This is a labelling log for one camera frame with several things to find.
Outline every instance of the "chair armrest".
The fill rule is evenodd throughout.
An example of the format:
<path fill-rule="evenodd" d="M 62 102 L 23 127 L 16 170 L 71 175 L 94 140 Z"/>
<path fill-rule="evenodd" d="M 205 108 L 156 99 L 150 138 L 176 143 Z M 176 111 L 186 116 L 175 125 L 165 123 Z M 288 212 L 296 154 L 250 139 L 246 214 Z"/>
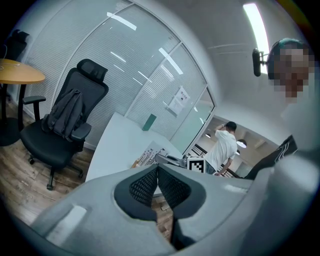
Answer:
<path fill-rule="evenodd" d="M 91 131 L 91 125 L 84 122 L 76 130 L 71 132 L 70 138 L 73 141 L 83 141 Z"/>
<path fill-rule="evenodd" d="M 22 99 L 23 105 L 29 105 L 31 103 L 39 103 L 39 102 L 45 102 L 46 98 L 43 96 L 30 96 L 30 97 L 24 97 Z"/>

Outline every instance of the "round wooden table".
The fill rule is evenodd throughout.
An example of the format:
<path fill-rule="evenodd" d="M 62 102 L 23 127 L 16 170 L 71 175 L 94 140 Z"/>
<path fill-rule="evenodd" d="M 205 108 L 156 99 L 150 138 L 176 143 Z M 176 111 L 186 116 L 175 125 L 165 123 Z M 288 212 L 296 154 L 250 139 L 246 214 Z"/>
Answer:
<path fill-rule="evenodd" d="M 43 73 L 29 65 L 10 59 L 0 61 L 0 83 L 3 84 L 1 91 L 0 147 L 11 145 L 20 139 L 20 131 L 24 128 L 24 105 L 22 99 L 25 96 L 26 85 L 40 83 L 45 78 Z M 21 85 L 18 101 L 18 119 L 7 118 L 6 97 L 8 84 Z"/>

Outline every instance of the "glass door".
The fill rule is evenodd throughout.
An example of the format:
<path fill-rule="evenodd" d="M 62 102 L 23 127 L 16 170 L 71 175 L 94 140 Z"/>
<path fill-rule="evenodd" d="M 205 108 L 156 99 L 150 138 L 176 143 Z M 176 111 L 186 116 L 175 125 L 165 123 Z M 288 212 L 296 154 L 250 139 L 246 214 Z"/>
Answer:
<path fill-rule="evenodd" d="M 171 143 L 181 154 L 186 151 L 200 132 L 213 109 L 214 102 L 206 89 L 171 139 Z"/>

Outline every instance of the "person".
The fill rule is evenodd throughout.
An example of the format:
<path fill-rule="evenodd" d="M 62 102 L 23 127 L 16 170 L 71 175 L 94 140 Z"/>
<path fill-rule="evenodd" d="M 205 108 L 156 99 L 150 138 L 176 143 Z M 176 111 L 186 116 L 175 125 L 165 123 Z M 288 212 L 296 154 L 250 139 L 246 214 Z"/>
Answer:
<path fill-rule="evenodd" d="M 290 38 L 276 42 L 266 61 L 268 79 L 274 83 L 276 91 L 284 92 L 289 102 L 281 117 L 290 127 L 293 135 L 289 136 L 276 151 L 259 161 L 245 177 L 254 180 L 259 171 L 273 167 L 280 159 L 301 150 L 311 150 L 319 147 L 317 138 L 320 118 L 316 114 L 319 109 L 319 84 L 314 89 L 309 88 L 309 75 L 315 71 L 315 56 L 307 44 Z"/>
<path fill-rule="evenodd" d="M 235 122 L 227 122 L 217 126 L 213 131 L 217 142 L 213 148 L 205 155 L 207 174 L 220 175 L 231 165 L 237 152 L 237 140 L 235 131 L 237 125 Z M 221 171 L 217 172 L 219 167 L 227 160 Z"/>

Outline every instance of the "backpack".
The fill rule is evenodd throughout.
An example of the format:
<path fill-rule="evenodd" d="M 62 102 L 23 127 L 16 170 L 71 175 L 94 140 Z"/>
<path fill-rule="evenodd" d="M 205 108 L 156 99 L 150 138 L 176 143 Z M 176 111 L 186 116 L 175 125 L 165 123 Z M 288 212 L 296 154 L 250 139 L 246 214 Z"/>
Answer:
<path fill-rule="evenodd" d="M 72 131 L 83 121 L 83 94 L 77 89 L 64 93 L 58 102 L 55 102 L 50 114 L 42 119 L 41 128 L 45 133 L 53 130 L 69 142 Z"/>

